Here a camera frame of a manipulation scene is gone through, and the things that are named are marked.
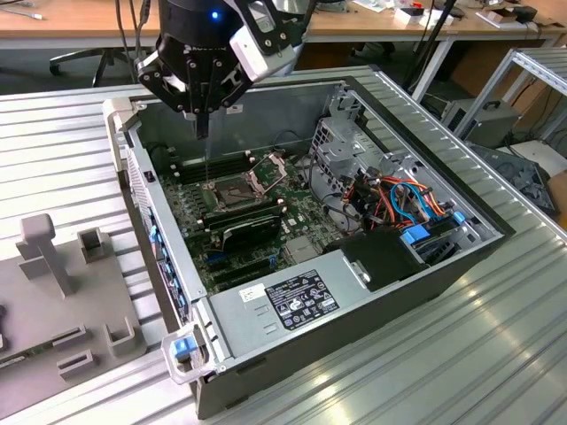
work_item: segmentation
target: power supply label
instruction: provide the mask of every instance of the power supply label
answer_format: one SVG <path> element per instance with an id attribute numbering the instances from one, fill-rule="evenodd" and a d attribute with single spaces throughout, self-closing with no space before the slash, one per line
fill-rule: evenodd
<path id="1" fill-rule="evenodd" d="M 315 270 L 266 288 L 266 295 L 288 330 L 300 328 L 338 309 L 337 300 Z"/>

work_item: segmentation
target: blue latch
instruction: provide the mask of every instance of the blue latch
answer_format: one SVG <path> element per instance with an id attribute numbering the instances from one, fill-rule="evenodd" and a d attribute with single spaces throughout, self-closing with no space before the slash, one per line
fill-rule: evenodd
<path id="1" fill-rule="evenodd" d="M 404 233 L 401 235 L 401 237 L 403 237 L 404 240 L 410 245 L 419 242 L 429 236 L 429 232 L 425 230 L 422 224 L 412 226 L 411 228 L 406 228 L 404 230 Z"/>
<path id="2" fill-rule="evenodd" d="M 462 225 L 464 221 L 467 220 L 464 214 L 458 211 L 453 214 L 453 218 L 457 223 L 459 223 L 459 225 Z"/>
<path id="3" fill-rule="evenodd" d="M 194 336 L 187 336 L 173 342 L 174 356 L 177 361 L 185 361 L 190 357 L 190 354 L 197 350 L 198 344 Z"/>

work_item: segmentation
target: metal rack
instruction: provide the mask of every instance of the metal rack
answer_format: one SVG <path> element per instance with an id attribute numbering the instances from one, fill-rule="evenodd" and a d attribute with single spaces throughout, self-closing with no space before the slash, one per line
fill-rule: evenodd
<path id="1" fill-rule="evenodd" d="M 567 97 L 567 49 L 513 49 L 502 60 L 490 80 L 486 83 L 472 104 L 469 111 L 462 118 L 454 130 L 457 137 L 461 137 L 470 123 L 474 120 L 480 108 L 485 104 L 494 88 L 501 82 L 513 65 L 521 66 L 524 71 L 509 88 L 502 100 L 510 102 L 522 88 L 528 77 L 544 81 L 548 86 L 559 91 Z M 567 109 L 558 115 L 541 133 L 540 138 L 548 138 L 555 129 L 567 118 Z"/>

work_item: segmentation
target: wooden desk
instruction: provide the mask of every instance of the wooden desk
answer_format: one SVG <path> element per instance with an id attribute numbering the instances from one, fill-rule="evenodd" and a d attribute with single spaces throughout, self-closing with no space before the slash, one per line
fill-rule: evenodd
<path id="1" fill-rule="evenodd" d="M 0 49 L 86 49 L 91 47 L 120 47 L 113 0 L 35 0 L 45 20 L 34 20 L 0 12 Z M 134 0 L 136 13 L 141 0 Z M 120 0 L 122 22 L 133 45 L 133 26 L 127 0 Z M 349 13 L 317 12 L 312 18 L 309 43 L 412 42 L 421 39 L 423 27 L 403 26 L 393 19 L 393 11 L 376 13 L 357 4 L 349 4 Z M 529 28 L 500 30 L 467 10 L 467 16 L 444 28 L 439 34 L 441 43 L 436 49 L 423 78 L 414 92 L 420 101 L 435 73 L 455 41 L 544 39 L 552 46 L 567 32 L 565 28 L 544 28 L 540 33 Z M 152 46 L 159 34 L 157 2 L 145 25 L 142 45 Z"/>

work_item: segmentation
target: white label sticker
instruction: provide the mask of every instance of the white label sticker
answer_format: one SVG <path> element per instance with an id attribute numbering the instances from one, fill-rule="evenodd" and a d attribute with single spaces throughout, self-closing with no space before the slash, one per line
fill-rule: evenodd
<path id="1" fill-rule="evenodd" d="M 229 106 L 227 108 L 227 115 L 230 115 L 232 113 L 240 113 L 245 109 L 245 106 L 243 104 L 233 104 L 232 106 Z"/>
<path id="2" fill-rule="evenodd" d="M 335 304 L 335 299 L 334 299 L 334 298 L 326 299 L 325 301 L 323 301 L 323 302 L 321 303 L 321 305 L 322 305 L 323 307 L 326 307 L 327 305 L 331 305 L 331 304 Z"/>
<path id="3" fill-rule="evenodd" d="M 264 284 L 258 283 L 249 288 L 240 290 L 238 293 L 240 294 L 242 300 L 247 303 L 248 301 L 252 301 L 253 299 L 264 297 L 266 295 L 266 291 L 264 289 Z"/>

